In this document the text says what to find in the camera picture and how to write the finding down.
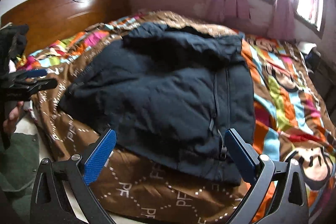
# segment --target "bed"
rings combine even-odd
[[[75,13],[77,16],[66,15],[66,18],[86,15],[83,10]],[[12,14],[20,18],[20,22],[26,19],[24,14]],[[88,21],[82,22],[82,28],[75,24],[72,32],[70,24],[67,34],[61,32],[57,37],[57,32],[62,29],[59,27],[51,32],[51,38],[44,41],[42,47],[41,44],[31,47],[28,44],[26,52],[33,53],[19,62],[19,69],[45,67],[47,77],[58,80],[56,89],[40,92],[32,98],[35,111],[30,110],[34,123],[47,136],[55,160],[67,160],[98,138],[97,133],[60,111],[57,105],[66,88],[107,45],[144,22],[164,23],[174,28],[191,26],[212,36],[239,33],[238,30],[204,24],[169,11],[118,16],[120,19],[113,16],[116,20],[107,20],[106,17],[97,20],[96,17],[92,19],[95,22],[90,21],[86,26],[83,24]],[[34,26],[37,32],[38,22],[26,23],[31,29]],[[254,85],[256,129],[253,147],[259,154],[268,154],[272,160],[296,158],[301,162],[310,221],[320,223],[335,207],[333,202],[329,202],[335,192],[335,127],[328,117],[325,103],[309,79],[304,59],[295,46],[254,35],[241,35],[244,38],[242,55]],[[262,217],[275,186],[271,185],[254,220]],[[230,187],[183,174],[120,146],[116,146],[98,180],[90,187],[102,206],[117,215],[142,218],[141,221],[150,218],[201,224],[225,223],[249,189],[243,181],[239,187]]]

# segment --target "black clamp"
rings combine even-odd
[[[107,155],[112,151],[115,144],[113,138],[115,132],[107,130],[82,155],[76,154],[67,161],[55,163],[50,159],[42,160],[31,198],[31,224],[85,223],[76,218],[62,181],[69,181],[89,224],[115,224],[88,187],[90,182],[96,180]],[[278,181],[275,193],[264,217],[256,223],[283,224],[292,223],[293,220],[298,224],[308,223],[307,195],[298,161],[273,162],[267,155],[258,155],[234,129],[225,132],[224,142],[243,180],[251,184],[227,223],[251,223],[272,181]],[[103,152],[100,152],[100,147],[104,147]]]
[[[243,180],[251,184],[228,224],[251,223],[272,181],[277,181],[277,186],[271,203],[264,217],[255,223],[308,223],[305,181],[297,160],[273,162],[267,155],[258,155],[234,129],[225,132],[224,142]]]
[[[49,90],[57,87],[57,80],[36,79],[36,77],[46,76],[47,71],[39,70],[19,70],[13,73],[6,73],[0,78],[0,132],[5,149],[10,144],[10,136],[4,132],[3,122],[8,118],[10,111],[16,106],[18,101],[29,101],[33,94],[41,90]]]

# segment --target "black cloth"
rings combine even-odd
[[[239,185],[223,155],[235,128],[252,143],[253,85],[241,37],[214,38],[191,27],[144,23],[107,46],[59,107],[117,143],[176,170]]]
[[[21,56],[27,45],[26,33],[29,31],[27,24],[9,24],[0,30],[0,75],[8,71],[8,62],[11,59],[17,62],[16,57]]]
[[[26,224],[14,211],[4,192],[0,189],[0,216],[3,224]]]

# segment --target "black clothing pile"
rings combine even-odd
[[[241,37],[144,23],[107,46],[59,107],[117,143],[173,169],[239,185],[223,135],[247,143],[255,125],[253,84]]]
[[[16,63],[16,57],[23,54],[28,31],[27,24],[16,26],[9,23],[0,29],[0,76],[8,73],[9,60]]]

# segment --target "jacket zipper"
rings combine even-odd
[[[210,125],[209,125],[209,130],[214,133],[214,131],[216,132],[216,134],[218,135],[218,137],[221,140],[221,150],[219,153],[219,158],[223,158],[224,159],[226,157],[226,147],[224,147],[224,140],[223,140],[223,136],[221,134],[221,132],[219,131],[217,125],[216,125],[216,118],[219,116],[219,103],[218,103],[218,95],[217,95],[217,75],[214,74],[213,77],[213,95],[214,95],[214,100],[215,100],[215,113],[211,118],[210,121]]]
[[[77,79],[79,79],[80,77],[84,77],[84,75],[86,73],[88,73],[90,70],[92,69],[92,65],[88,65],[85,70],[83,70],[78,76]],[[72,95],[74,90],[80,86],[84,85],[83,82],[79,82],[79,83],[73,83],[66,91],[67,94]]]
[[[230,128],[230,120],[231,120],[231,109],[230,109],[230,85],[229,85],[229,71],[228,69],[225,69],[225,76],[226,76],[226,107],[227,107],[227,112],[226,112],[226,124],[227,124],[227,128]],[[222,139],[222,150],[221,150],[221,157],[223,157],[224,159],[226,158],[226,152],[227,152],[227,148],[224,144],[224,140],[223,140],[223,136],[221,134],[221,132],[218,130],[218,133],[220,134],[220,137]]]

